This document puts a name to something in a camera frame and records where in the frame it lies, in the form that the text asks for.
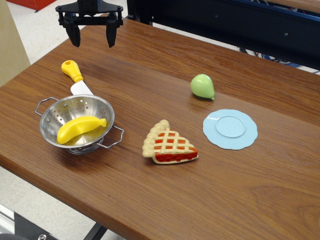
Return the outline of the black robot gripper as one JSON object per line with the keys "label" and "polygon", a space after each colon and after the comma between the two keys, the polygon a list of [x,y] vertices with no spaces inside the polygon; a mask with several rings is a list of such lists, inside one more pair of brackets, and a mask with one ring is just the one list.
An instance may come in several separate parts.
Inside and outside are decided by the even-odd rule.
{"label": "black robot gripper", "polygon": [[108,46],[115,45],[117,26],[123,25],[122,6],[107,3],[103,0],[78,0],[73,3],[59,5],[58,21],[64,26],[71,43],[75,47],[81,44],[78,26],[105,26]]}

